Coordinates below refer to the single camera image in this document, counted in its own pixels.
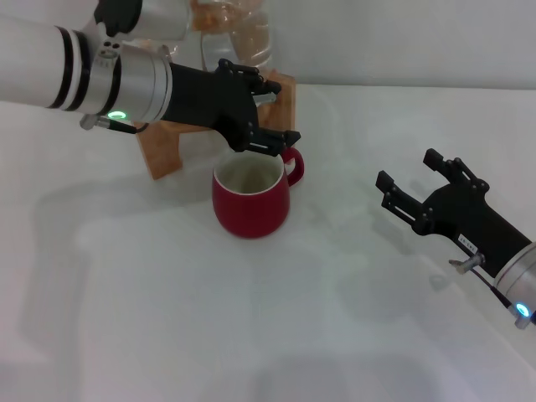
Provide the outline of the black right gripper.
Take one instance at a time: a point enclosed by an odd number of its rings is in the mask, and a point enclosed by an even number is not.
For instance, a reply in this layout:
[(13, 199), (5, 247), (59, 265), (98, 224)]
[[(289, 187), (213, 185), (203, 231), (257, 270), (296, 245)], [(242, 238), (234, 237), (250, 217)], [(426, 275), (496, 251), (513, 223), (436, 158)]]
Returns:
[(416, 234), (442, 235), (472, 256), (476, 251), (461, 242), (460, 238), (464, 237), (484, 256), (483, 270), (496, 277), (532, 241), (487, 204), (485, 195), (489, 184), (478, 178), (459, 157), (445, 160), (430, 148), (423, 163), (450, 184), (437, 189), (421, 203), (399, 189), (385, 171), (380, 171), (376, 188), (384, 195), (381, 206), (402, 219)]

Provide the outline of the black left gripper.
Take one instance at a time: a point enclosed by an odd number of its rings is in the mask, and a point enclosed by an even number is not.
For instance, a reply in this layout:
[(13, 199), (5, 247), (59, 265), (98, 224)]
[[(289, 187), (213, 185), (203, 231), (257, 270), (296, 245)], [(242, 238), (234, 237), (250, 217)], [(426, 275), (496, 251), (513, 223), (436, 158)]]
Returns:
[(236, 152), (246, 149), (272, 157), (301, 139), (299, 131), (260, 128), (255, 132), (255, 103), (274, 103), (281, 92), (281, 84), (265, 79), (258, 68), (220, 59), (214, 72), (172, 64), (171, 73), (172, 92), (164, 121), (208, 128)]

